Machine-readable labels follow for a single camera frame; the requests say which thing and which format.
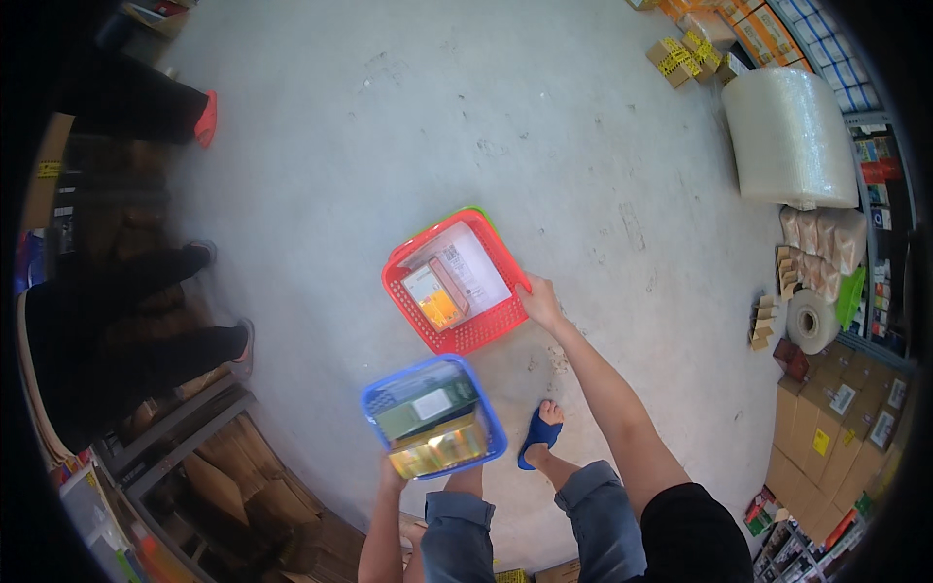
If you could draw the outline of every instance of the hand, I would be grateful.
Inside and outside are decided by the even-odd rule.
[[[408,481],[398,474],[395,466],[389,461],[388,453],[384,452],[383,458],[379,464],[379,488],[394,493],[401,493],[402,490],[405,490],[405,486],[407,485]]]
[[[531,283],[531,293],[525,291],[522,284],[515,286],[515,291],[522,301],[522,307],[528,313],[529,318],[551,332],[564,319],[561,305],[557,301],[557,296],[554,295],[554,283],[550,279],[543,279],[528,271],[525,275]]]

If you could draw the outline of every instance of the black pants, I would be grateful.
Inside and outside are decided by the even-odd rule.
[[[146,399],[167,396],[244,352],[243,326],[100,347],[109,325],[194,275],[209,258],[201,247],[153,251],[82,282],[52,280],[29,290],[26,332],[39,393],[69,450],[84,450]]]
[[[186,144],[207,95],[112,50],[85,47],[69,60],[58,111],[73,132]]]

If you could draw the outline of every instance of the orange slide sandal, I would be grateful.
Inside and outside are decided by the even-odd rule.
[[[207,91],[207,106],[201,119],[194,124],[194,138],[198,140],[201,147],[207,149],[214,139],[214,132],[217,130],[217,92]]]

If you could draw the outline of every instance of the concrete floor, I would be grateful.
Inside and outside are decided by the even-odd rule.
[[[360,391],[431,355],[383,291],[383,263],[467,204],[554,280],[690,476],[741,516],[764,480],[780,376],[746,339],[753,300],[774,290],[778,208],[739,198],[718,84],[673,90],[645,58],[676,34],[621,0],[192,11],[162,64],[217,90],[220,121],[174,170],[174,231],[219,246],[195,285],[219,323],[256,323],[251,413],[344,518],[367,528],[377,483]],[[469,356],[510,439],[484,470],[496,570],[577,554],[550,485],[515,465],[538,401],[567,411],[557,454],[608,456],[552,345],[526,323]],[[413,482],[402,509],[421,515],[442,485]]]

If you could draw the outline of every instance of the qr code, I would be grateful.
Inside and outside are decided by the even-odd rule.
[[[453,245],[448,245],[442,250],[444,258],[449,262],[453,263],[456,259],[460,258],[460,253],[457,251],[457,248]]]

